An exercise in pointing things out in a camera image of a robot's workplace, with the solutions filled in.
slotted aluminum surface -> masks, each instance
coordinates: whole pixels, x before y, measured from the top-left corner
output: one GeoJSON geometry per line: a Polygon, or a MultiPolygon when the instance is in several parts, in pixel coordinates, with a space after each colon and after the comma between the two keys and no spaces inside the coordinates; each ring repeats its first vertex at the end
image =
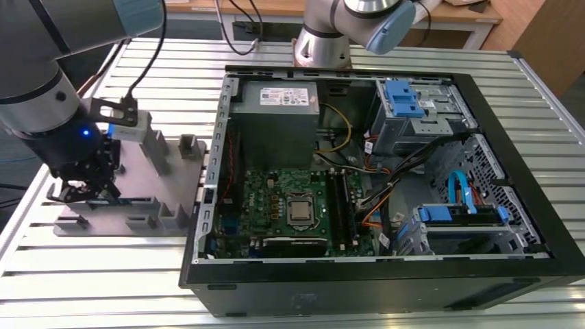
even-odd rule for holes
{"type": "MultiPolygon", "coordinates": [[[[245,50],[249,44],[241,43],[245,50]]],[[[157,40],[135,40],[95,95],[117,101],[143,71],[157,40]]],[[[290,66],[292,49],[263,44],[241,57],[225,42],[169,40],[135,96],[167,138],[210,143],[227,64],[290,66]]],[[[535,172],[559,215],[585,249],[585,148],[574,124],[523,61],[503,52],[352,48],[356,69],[470,73],[535,172]]],[[[62,206],[42,206],[47,168],[0,236],[0,328],[583,328],[585,281],[536,291],[490,310],[454,313],[217,319],[178,287],[185,238],[58,237],[62,206]]]]}

floor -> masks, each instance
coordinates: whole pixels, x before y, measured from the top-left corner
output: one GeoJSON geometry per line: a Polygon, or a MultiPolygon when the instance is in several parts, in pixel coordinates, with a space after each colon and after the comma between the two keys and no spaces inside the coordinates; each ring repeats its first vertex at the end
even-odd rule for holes
{"type": "MultiPolygon", "coordinates": [[[[250,26],[242,24],[235,28],[238,40],[254,40],[255,34],[251,33],[250,26]]],[[[267,28],[266,34],[270,35],[270,41],[288,41],[299,35],[299,27],[286,24],[275,24],[267,28]]],[[[147,36],[158,37],[159,32],[153,32],[147,36]]],[[[193,38],[222,40],[219,23],[217,22],[195,22],[195,21],[170,21],[170,38],[193,38]]],[[[90,75],[99,70],[101,64],[109,53],[110,47],[102,47],[82,55],[73,56],[62,61],[62,67],[70,76],[73,84],[79,88],[90,75]]],[[[572,89],[560,98],[566,107],[585,125],[585,75],[582,76],[575,83],[572,89]]],[[[13,159],[29,158],[34,154],[31,150],[7,131],[0,129],[0,184],[15,184],[29,186],[37,172],[39,171],[42,162],[39,159],[23,162],[6,162],[13,159]]],[[[25,191],[0,188],[0,230],[3,229],[17,205],[6,203],[7,200],[22,197],[25,191]]]]}

black cable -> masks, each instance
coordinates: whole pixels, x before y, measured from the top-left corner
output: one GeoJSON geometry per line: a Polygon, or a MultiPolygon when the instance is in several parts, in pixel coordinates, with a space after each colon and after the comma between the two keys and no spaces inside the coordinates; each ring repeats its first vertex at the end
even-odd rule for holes
{"type": "Polygon", "coordinates": [[[17,206],[19,203],[21,203],[21,200],[19,200],[18,202],[14,202],[13,204],[3,204],[3,205],[0,206],[0,209],[6,209],[6,208],[10,208],[10,207],[13,207],[13,206],[17,206]]]}
{"type": "Polygon", "coordinates": [[[386,181],[383,189],[367,197],[362,201],[362,205],[367,204],[372,200],[378,199],[387,193],[392,192],[396,183],[399,183],[402,176],[408,173],[414,168],[419,167],[426,163],[428,157],[434,153],[434,151],[446,143],[463,141],[470,138],[471,132],[463,132],[460,134],[455,134],[452,136],[438,137],[434,141],[427,143],[418,151],[412,152],[396,166],[388,180],[386,181]]]}
{"type": "Polygon", "coordinates": [[[162,38],[159,40],[159,46],[157,46],[154,57],[151,58],[147,67],[145,67],[143,73],[141,74],[133,86],[130,86],[129,88],[127,98],[134,98],[133,92],[137,86],[142,83],[145,77],[147,76],[150,69],[154,67],[157,58],[159,58],[159,54],[163,49],[165,39],[167,38],[167,20],[169,20],[167,4],[165,3],[165,1],[162,1],[162,7],[163,7],[163,31],[162,31],[162,38]]]}
{"type": "Polygon", "coordinates": [[[114,51],[113,57],[109,59],[109,62],[105,64],[105,67],[102,68],[102,70],[99,70],[99,72],[95,75],[97,80],[99,80],[105,76],[106,72],[109,71],[110,67],[113,66],[114,61],[117,60],[118,55],[121,54],[122,48],[125,48],[126,42],[127,42],[127,40],[125,39],[123,41],[121,41],[118,43],[118,47],[117,47],[117,50],[114,51]]]}
{"type": "Polygon", "coordinates": [[[237,4],[235,0],[229,0],[230,3],[237,7],[238,10],[241,10],[241,12],[249,17],[250,21],[257,23],[255,19],[250,16],[249,12],[242,9],[242,7],[237,4]]]}
{"type": "Polygon", "coordinates": [[[9,199],[9,200],[0,202],[0,206],[9,204],[9,203],[11,203],[11,202],[15,202],[15,201],[19,201],[19,202],[21,202],[21,200],[22,200],[22,197],[15,197],[14,199],[9,199]]]}
{"type": "Polygon", "coordinates": [[[427,6],[423,4],[422,0],[415,0],[416,3],[419,3],[423,6],[423,9],[426,9],[427,14],[430,15],[430,20],[427,21],[427,30],[424,32],[423,35],[423,40],[419,42],[419,44],[416,45],[416,47],[423,46],[423,44],[427,42],[427,40],[430,39],[430,35],[431,35],[431,25],[432,25],[432,16],[431,16],[431,11],[430,8],[427,8],[427,6]]]}
{"type": "MultiPolygon", "coordinates": [[[[237,5],[237,3],[233,1],[233,0],[230,0],[230,2],[233,3],[233,5],[235,5],[235,7],[247,15],[247,17],[250,18],[250,20],[254,22],[254,23],[257,23],[255,22],[255,20],[253,19],[253,17],[249,15],[249,13],[245,11],[245,9],[242,9],[242,7],[239,6],[239,5],[237,5]]],[[[261,15],[261,11],[258,10],[258,7],[257,7],[257,3],[255,3],[255,1],[254,0],[250,0],[250,3],[253,4],[253,7],[255,8],[255,12],[257,12],[257,15],[258,15],[258,19],[259,19],[259,21],[261,21],[261,37],[258,38],[258,41],[262,41],[263,39],[264,39],[264,21],[263,21],[263,16],[261,15]]],[[[234,44],[233,44],[233,42],[231,42],[231,40],[230,40],[230,38],[229,38],[229,32],[227,32],[227,30],[226,30],[226,24],[223,23],[223,13],[222,13],[222,9],[221,9],[221,3],[218,2],[218,0],[215,0],[215,4],[217,4],[217,11],[218,11],[218,20],[221,21],[221,27],[222,27],[222,32],[223,32],[223,36],[225,36],[225,39],[226,39],[226,42],[229,43],[229,46],[230,46],[230,48],[233,48],[233,51],[238,54],[238,55],[241,55],[241,56],[246,56],[246,55],[249,55],[250,53],[253,53],[254,52],[254,50],[257,49],[257,40],[255,40],[255,42],[253,43],[253,46],[250,47],[250,49],[249,49],[249,51],[239,51],[238,49],[237,49],[237,47],[234,46],[234,44]]]]}
{"type": "Polygon", "coordinates": [[[342,164],[339,162],[335,162],[332,159],[330,159],[326,155],[320,154],[320,153],[315,153],[316,156],[319,156],[330,165],[332,165],[334,167],[339,167],[339,168],[346,168],[346,169],[351,169],[355,171],[359,171],[362,173],[376,173],[376,171],[368,171],[363,168],[359,168],[356,166],[347,166],[346,164],[342,164]]]}
{"type": "Polygon", "coordinates": [[[10,190],[19,190],[19,191],[26,191],[29,190],[27,186],[23,185],[13,185],[13,184],[3,184],[0,183],[0,188],[7,188],[10,190]]]}

robotic arm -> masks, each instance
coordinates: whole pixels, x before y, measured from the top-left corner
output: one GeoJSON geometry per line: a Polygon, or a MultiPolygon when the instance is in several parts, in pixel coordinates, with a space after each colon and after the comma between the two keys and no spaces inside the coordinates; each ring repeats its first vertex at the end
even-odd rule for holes
{"type": "Polygon", "coordinates": [[[163,20],[162,0],[0,0],[0,120],[63,178],[57,201],[101,195],[118,202],[121,142],[97,122],[135,126],[138,121],[133,97],[122,104],[81,100],[57,59],[135,37],[163,20]],[[102,106],[122,117],[105,117],[102,106]]]}
{"type": "Polygon", "coordinates": [[[295,46],[300,66],[346,68],[350,39],[376,54],[404,39],[415,20],[411,0],[310,0],[295,46]]]}
{"type": "MultiPolygon", "coordinates": [[[[55,201],[121,202],[114,184],[121,141],[97,122],[134,127],[139,121],[131,96],[122,103],[82,100],[57,59],[157,29],[163,9],[162,0],[0,0],[0,120],[63,179],[55,201]],[[103,106],[121,115],[103,116],[103,106]]],[[[387,53],[414,18],[411,0],[310,0],[296,62],[350,66],[350,39],[387,53]]]]}

cpu socket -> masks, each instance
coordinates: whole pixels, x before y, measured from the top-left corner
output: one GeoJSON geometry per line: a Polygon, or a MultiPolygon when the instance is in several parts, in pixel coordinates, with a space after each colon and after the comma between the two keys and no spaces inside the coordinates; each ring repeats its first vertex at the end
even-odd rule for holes
{"type": "Polygon", "coordinates": [[[291,226],[312,226],[315,224],[312,195],[287,197],[287,223],[291,226]]]}

